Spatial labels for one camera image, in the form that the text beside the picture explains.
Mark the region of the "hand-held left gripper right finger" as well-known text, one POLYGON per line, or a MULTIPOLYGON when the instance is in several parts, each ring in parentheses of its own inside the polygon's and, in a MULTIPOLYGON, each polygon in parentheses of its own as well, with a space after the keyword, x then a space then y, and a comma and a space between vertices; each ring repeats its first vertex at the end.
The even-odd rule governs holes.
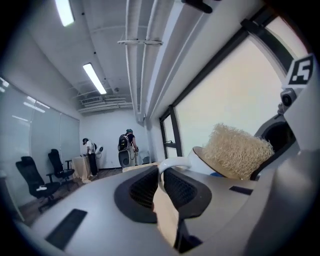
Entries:
POLYGON ((174 249, 185 253, 226 225, 252 194, 256 181, 169 168, 163 187, 178 212, 174 249))

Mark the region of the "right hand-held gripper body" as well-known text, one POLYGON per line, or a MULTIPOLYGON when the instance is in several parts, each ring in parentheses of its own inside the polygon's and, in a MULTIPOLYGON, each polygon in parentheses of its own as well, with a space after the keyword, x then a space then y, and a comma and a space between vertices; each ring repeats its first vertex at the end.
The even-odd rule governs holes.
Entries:
POLYGON ((320 65, 314 54, 293 60, 282 84, 284 118, 301 150, 320 148, 320 65))

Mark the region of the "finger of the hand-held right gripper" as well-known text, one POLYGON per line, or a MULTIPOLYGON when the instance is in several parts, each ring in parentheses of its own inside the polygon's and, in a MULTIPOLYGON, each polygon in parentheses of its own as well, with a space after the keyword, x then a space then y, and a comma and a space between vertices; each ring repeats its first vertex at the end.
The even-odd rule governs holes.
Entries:
POLYGON ((274 154, 251 174, 252 181, 257 181, 267 170, 278 167, 284 160, 300 151, 298 142, 283 116, 274 116, 266 121, 254 136, 270 142, 274 154))

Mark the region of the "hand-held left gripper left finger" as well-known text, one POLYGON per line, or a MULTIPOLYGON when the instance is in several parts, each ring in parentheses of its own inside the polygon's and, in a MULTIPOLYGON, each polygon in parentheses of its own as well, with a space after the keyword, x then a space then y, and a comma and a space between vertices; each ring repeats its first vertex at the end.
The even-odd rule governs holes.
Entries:
POLYGON ((176 256, 150 207, 134 200, 138 185, 158 187, 156 166, 88 183, 43 213, 15 225, 35 256, 176 256))

